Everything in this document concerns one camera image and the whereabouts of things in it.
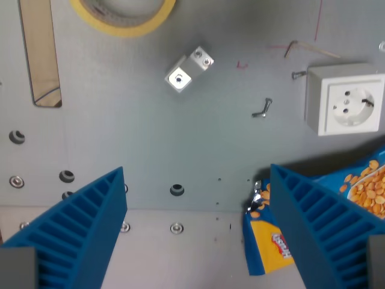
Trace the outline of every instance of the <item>yellow packaging label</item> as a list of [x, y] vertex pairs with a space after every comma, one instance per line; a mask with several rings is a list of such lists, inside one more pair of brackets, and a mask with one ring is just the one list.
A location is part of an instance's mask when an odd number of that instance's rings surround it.
[[251, 221], [251, 227], [266, 274], [294, 263], [278, 227], [264, 221]]

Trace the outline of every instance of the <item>metal screw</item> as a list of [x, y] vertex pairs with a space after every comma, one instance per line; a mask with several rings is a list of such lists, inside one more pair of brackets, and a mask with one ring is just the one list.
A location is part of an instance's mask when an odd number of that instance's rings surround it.
[[266, 103], [265, 103], [265, 107], [263, 108], [263, 110], [260, 113], [253, 113], [251, 116], [252, 117], [259, 117], [259, 116], [266, 117], [266, 113], [269, 110], [269, 107], [272, 104], [272, 102], [273, 102], [273, 100], [271, 98], [266, 98]]
[[170, 231], [171, 233], [175, 234], [175, 235], [179, 235], [180, 233], [182, 233], [184, 230], [183, 228], [183, 225], [181, 223], [173, 223], [171, 226], [170, 226]]
[[120, 232], [127, 233], [128, 231], [130, 231], [130, 229], [131, 229], [130, 224], [123, 221], [122, 227], [120, 228]]
[[195, 50], [195, 51], [194, 51], [194, 56], [195, 56], [196, 58], [202, 57], [202, 51], [201, 51], [201, 50]]
[[29, 226], [28, 222], [21, 222], [19, 228], [20, 228], [20, 230], [22, 230], [22, 229], [24, 229], [25, 227], [28, 227], [28, 226]]
[[204, 66], [209, 66], [211, 64], [211, 60], [208, 59], [208, 58], [205, 58], [205, 60], [203, 60], [203, 65]]
[[14, 188], [24, 187], [24, 180], [20, 176], [12, 176], [10, 178], [10, 184]]
[[306, 71], [293, 72], [293, 73], [291, 74], [291, 78], [294, 79], [294, 80], [296, 80], [297, 78], [302, 77], [302, 76], [305, 76], [305, 75], [307, 75], [307, 72], [306, 72]]

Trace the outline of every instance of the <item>gray metal surface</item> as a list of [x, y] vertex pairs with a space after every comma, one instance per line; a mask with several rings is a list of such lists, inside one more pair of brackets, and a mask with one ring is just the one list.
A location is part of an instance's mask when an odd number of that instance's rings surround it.
[[[306, 79], [291, 78], [311, 64], [352, 61], [383, 72], [384, 1], [324, 1], [314, 42], [319, 1], [180, 0], [153, 33], [120, 39], [88, 26], [69, 1], [53, 0], [57, 110], [32, 106], [16, 1], [3, 2], [0, 204], [52, 205], [123, 166], [129, 208], [240, 211], [253, 187], [247, 180], [269, 164], [347, 151], [385, 130], [317, 137], [303, 117]], [[284, 59], [276, 45], [292, 40], [343, 59], [304, 49]], [[197, 45], [215, 64], [178, 94], [164, 77]], [[266, 119], [251, 118], [266, 97], [274, 101]], [[8, 139], [16, 129], [26, 136], [21, 146]], [[58, 179], [64, 169], [75, 174], [71, 184]], [[12, 175], [25, 180], [22, 190], [10, 187]], [[184, 186], [183, 196], [170, 194], [173, 184]]]

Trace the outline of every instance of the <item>red mark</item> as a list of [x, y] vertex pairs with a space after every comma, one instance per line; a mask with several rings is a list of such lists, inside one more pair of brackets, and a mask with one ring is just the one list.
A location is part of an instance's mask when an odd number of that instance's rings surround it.
[[238, 60], [238, 64], [236, 65], [236, 68], [238, 68], [238, 69], [246, 69], [246, 68], [248, 68], [248, 64], [245, 64], [245, 65], [242, 66], [241, 63]]
[[315, 30], [315, 37], [314, 41], [317, 41], [317, 36], [318, 36], [318, 28], [319, 28], [319, 21], [321, 20], [321, 11], [322, 11], [322, 5], [324, 3], [324, 0], [321, 0], [321, 3], [319, 5], [319, 12], [318, 12], [318, 21], [317, 21], [317, 29]]
[[267, 49], [287, 49], [287, 45], [270, 45], [267, 46]]

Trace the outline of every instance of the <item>blue ribbed plastic part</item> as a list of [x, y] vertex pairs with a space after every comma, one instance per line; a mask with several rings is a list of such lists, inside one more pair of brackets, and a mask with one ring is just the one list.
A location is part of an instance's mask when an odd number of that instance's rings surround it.
[[270, 208], [306, 288], [368, 288], [366, 243], [385, 222], [348, 199], [271, 166]]
[[56, 204], [2, 247], [36, 248], [41, 289], [100, 288], [126, 212], [120, 167]]

